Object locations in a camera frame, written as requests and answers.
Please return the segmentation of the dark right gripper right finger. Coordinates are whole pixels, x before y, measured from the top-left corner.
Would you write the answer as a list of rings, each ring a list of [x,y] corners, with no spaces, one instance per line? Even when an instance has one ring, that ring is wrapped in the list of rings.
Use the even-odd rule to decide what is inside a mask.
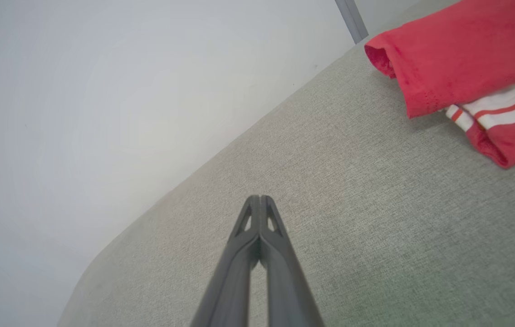
[[[266,269],[268,325],[323,327],[284,222],[268,195],[260,197],[260,263]]]

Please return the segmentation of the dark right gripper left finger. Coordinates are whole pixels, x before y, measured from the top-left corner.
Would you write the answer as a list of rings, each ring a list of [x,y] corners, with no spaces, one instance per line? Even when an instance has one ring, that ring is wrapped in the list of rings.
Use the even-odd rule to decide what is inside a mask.
[[[245,201],[191,322],[192,327],[246,327],[251,271],[260,259],[260,197]]]

